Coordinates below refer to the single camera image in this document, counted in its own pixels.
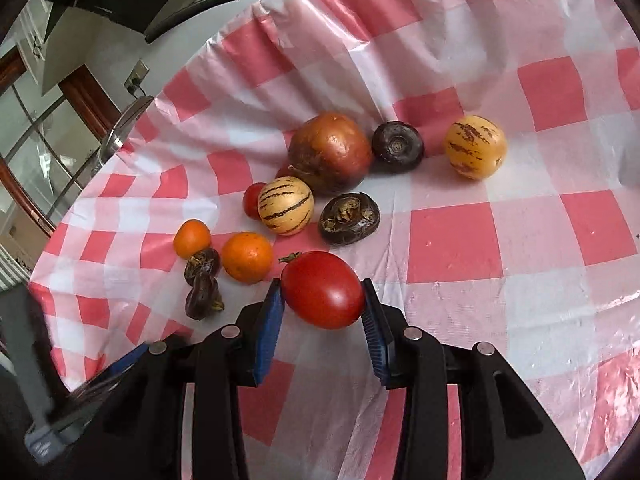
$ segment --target checkered tablecloth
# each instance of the checkered tablecloth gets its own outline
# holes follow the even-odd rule
[[[380,227],[331,252],[442,342],[493,342],[594,478],[640,412],[640,54],[612,0],[255,4],[167,84],[34,270],[67,384],[144,340],[201,340],[264,297],[268,282],[222,273],[226,310],[188,319],[172,250],[185,219],[205,221],[216,248],[254,230],[277,256],[329,250],[315,224],[276,238],[241,207],[321,110],[367,132],[414,124],[429,155],[413,173],[368,177],[358,190],[380,206]],[[508,135],[484,182],[442,155],[463,114]],[[271,373],[241,404],[256,479],[391,476],[402,392],[380,388],[359,323],[324,332],[287,311]]]

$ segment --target yellow fruit with brown stripes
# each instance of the yellow fruit with brown stripes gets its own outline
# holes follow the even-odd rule
[[[299,233],[311,220],[314,196],[299,178],[281,176],[262,188],[258,213],[271,231],[283,236]]]
[[[491,121],[467,116],[451,125],[444,151],[459,174],[481,180],[492,176],[504,162],[507,139]]]

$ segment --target electrical outlet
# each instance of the electrical outlet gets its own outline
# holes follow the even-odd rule
[[[148,73],[149,73],[148,66],[145,65],[144,61],[139,59],[135,67],[133,67],[133,70],[129,74],[129,77],[127,77],[127,80],[124,83],[124,88],[127,89],[127,92],[131,93],[132,90],[135,90],[136,88],[138,88],[142,84],[142,80],[145,78],[145,76]]]

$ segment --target white wall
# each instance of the white wall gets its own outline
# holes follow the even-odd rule
[[[86,65],[102,88],[123,110],[133,98],[124,82],[139,59],[149,67],[142,83],[147,94],[156,95],[198,49],[232,17],[257,0],[239,0],[207,10],[146,44],[142,34],[104,20]]]

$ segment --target wooden frame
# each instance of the wooden frame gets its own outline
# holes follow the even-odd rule
[[[9,89],[26,71],[17,47],[13,47],[0,59],[0,94]],[[89,131],[96,139],[102,140],[118,121],[120,111],[102,90],[89,69],[82,65],[61,81],[59,87]],[[27,195],[2,156],[0,156],[0,182],[15,203],[36,222],[44,234],[50,237],[56,230],[55,225]]]

